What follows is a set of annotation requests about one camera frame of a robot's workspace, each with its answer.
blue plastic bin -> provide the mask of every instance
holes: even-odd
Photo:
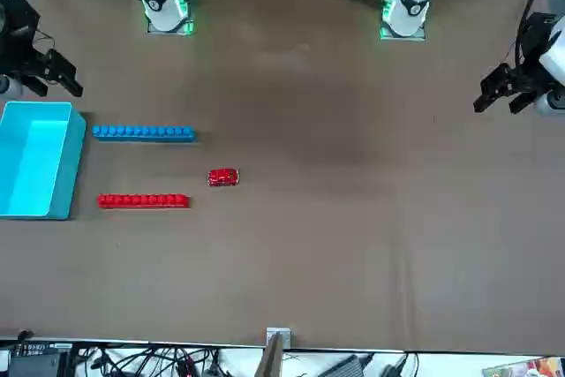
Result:
[[[0,121],[0,218],[69,216],[87,123],[68,102],[7,102]]]

blue lego brick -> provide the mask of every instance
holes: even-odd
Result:
[[[196,133],[186,125],[95,125],[92,135],[99,141],[149,141],[193,143]]]

toy car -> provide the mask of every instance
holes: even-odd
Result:
[[[236,185],[239,183],[239,171],[234,168],[220,168],[208,172],[208,185]]]

brown tabletop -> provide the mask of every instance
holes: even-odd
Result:
[[[137,0],[30,2],[85,86],[50,100],[200,142],[87,136],[70,221],[0,222],[3,334],[565,351],[565,124],[472,110],[525,0],[433,0],[426,42],[350,0],[200,0],[190,39],[144,34]],[[206,187],[219,167],[240,184]]]

red lego brick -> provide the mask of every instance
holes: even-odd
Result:
[[[100,194],[96,199],[102,209],[166,209],[188,208],[190,198],[185,194]]]

